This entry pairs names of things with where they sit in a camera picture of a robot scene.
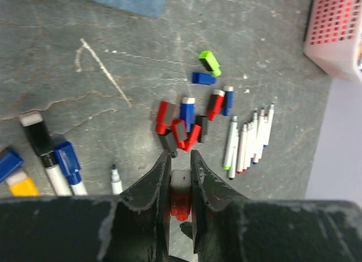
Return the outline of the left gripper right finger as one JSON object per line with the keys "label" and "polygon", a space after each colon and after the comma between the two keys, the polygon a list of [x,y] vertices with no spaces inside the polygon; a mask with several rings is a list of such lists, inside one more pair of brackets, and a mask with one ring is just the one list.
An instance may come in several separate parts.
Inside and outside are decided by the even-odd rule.
{"label": "left gripper right finger", "polygon": [[345,200],[251,200],[191,152],[200,261],[360,261],[361,208]]}

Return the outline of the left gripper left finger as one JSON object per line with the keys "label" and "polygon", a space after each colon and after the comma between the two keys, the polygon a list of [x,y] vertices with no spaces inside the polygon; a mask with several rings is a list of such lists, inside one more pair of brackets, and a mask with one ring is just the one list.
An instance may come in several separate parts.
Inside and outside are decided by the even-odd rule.
{"label": "left gripper left finger", "polygon": [[171,157],[120,195],[1,200],[2,261],[167,261]]}

